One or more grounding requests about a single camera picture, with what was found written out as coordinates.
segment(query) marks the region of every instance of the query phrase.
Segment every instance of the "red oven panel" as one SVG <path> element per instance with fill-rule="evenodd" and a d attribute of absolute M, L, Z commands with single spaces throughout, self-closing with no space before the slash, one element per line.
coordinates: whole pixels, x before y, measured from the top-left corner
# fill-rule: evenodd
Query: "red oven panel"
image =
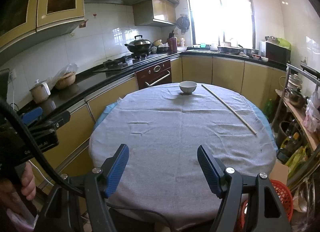
<path fill-rule="evenodd" d="M 142 69 L 136 72 L 136 77 L 139 90 L 149 86 L 172 83 L 170 60 Z"/>

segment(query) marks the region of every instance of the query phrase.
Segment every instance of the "wall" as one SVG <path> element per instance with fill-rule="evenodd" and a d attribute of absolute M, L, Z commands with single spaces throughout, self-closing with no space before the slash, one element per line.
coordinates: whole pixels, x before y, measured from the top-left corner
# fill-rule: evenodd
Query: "wall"
<path fill-rule="evenodd" d="M 78 72 L 108 59 L 128 54 L 125 43 L 134 36 L 143 35 L 151 42 L 161 38 L 158 27 L 135 26 L 131 6 L 115 4 L 84 5 L 85 28 L 76 28 L 71 34 L 37 44 L 5 63 L 0 69 L 15 69 L 14 102 L 21 108 L 32 100 L 29 90 L 35 81 L 53 77 L 64 66 L 76 63 Z M 12 83 L 8 85 L 8 103 L 12 103 Z"/>
<path fill-rule="evenodd" d="M 180 3 L 176 7 L 176 17 L 179 18 L 180 14 L 189 15 L 189 5 L 188 0 L 179 0 Z M 279 0 L 252 0 L 254 11 L 255 11 L 255 23 L 256 23 L 256 45 L 259 48 L 259 42 L 264 40 L 265 36 L 277 36 L 284 37 L 284 26 L 282 20 L 282 12 Z M 172 31 L 174 27 L 162 28 L 162 39 L 167 39 L 170 30 Z M 180 34 L 176 35 L 179 37 L 184 37 L 186 44 L 191 47 L 191 28 L 184 36 Z"/>
<path fill-rule="evenodd" d="M 308 0 L 280 0 L 284 36 L 292 45 L 291 63 L 300 68 L 300 61 L 320 72 L 320 18 Z M 303 79 L 305 95 L 310 96 L 315 84 Z"/>

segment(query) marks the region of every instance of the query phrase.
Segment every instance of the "gas stove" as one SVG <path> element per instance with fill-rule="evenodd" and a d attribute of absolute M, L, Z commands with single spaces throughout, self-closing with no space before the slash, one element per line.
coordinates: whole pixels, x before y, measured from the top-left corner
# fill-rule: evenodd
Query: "gas stove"
<path fill-rule="evenodd" d="M 154 59 L 156 57 L 161 57 L 163 55 L 164 54 L 146 54 L 146 53 L 124 55 L 118 59 L 107 60 L 106 62 L 103 62 L 104 68 L 98 69 L 94 71 L 94 73 L 124 70 L 126 68 L 137 66 L 146 60 Z"/>

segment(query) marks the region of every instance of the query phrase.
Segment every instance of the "wooden shelf board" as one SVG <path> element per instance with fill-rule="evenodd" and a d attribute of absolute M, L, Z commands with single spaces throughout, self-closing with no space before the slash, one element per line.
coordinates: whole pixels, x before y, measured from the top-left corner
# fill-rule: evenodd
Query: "wooden shelf board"
<path fill-rule="evenodd" d="M 281 97 L 282 91 L 277 90 L 277 89 L 275 91 L 276 91 L 277 95 Z M 289 108 L 290 112 L 292 112 L 293 116 L 297 119 L 297 121 L 298 121 L 301 129 L 303 130 L 305 137 L 310 145 L 311 150 L 314 151 L 319 144 L 319 139 L 318 139 L 316 133 L 309 132 L 303 125 L 303 121 L 306 117 L 305 109 L 304 108 L 302 108 L 302 109 L 295 108 L 292 104 L 290 104 L 289 99 L 285 98 L 285 97 L 283 98 L 283 102 L 284 102 L 285 106 L 287 108 Z"/>

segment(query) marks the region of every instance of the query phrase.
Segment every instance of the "red basket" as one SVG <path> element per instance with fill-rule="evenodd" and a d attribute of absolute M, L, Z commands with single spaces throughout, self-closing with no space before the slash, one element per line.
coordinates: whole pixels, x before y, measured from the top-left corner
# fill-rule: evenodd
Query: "red basket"
<path fill-rule="evenodd" d="M 284 185 L 282 182 L 273 180 L 273 179 L 271 179 L 270 181 L 280 198 L 280 201 L 284 207 L 285 212 L 287 213 L 287 217 L 290 222 L 292 218 L 292 213 L 293 213 L 293 199 L 292 199 L 291 192 L 287 188 L 287 186 Z M 248 203 L 248 200 L 244 201 L 241 206 L 241 215 L 240 217 L 238 217 L 235 231 L 242 231 L 242 228 L 244 227 L 244 217 L 245 217 L 244 210 L 247 207 L 247 203 Z"/>

